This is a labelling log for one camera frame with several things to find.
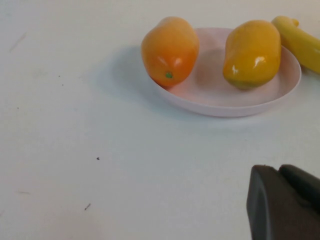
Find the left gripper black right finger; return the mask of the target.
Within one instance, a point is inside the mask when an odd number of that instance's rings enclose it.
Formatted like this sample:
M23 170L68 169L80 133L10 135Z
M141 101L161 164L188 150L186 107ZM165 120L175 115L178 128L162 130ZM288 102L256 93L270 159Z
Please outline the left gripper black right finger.
M304 200L304 205L307 206L308 203L308 206L319 215L320 179L291 164L282 165L278 171L299 197Z

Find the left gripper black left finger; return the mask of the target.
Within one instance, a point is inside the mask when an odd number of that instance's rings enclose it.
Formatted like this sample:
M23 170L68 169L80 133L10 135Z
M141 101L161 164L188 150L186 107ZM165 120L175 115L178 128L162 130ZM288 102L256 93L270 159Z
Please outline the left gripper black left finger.
M253 240L318 240L320 214L305 206L285 178L267 165L251 168L246 210Z

